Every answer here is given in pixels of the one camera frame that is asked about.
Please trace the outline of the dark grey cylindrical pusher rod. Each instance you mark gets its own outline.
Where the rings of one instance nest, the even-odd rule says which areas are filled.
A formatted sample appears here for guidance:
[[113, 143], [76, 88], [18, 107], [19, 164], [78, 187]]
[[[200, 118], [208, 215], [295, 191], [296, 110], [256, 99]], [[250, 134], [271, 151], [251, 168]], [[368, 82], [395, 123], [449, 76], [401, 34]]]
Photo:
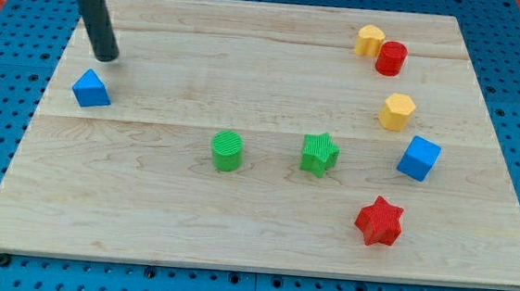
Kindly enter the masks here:
[[77, 0], [95, 59], [110, 62], [120, 51], [108, 13], [106, 0]]

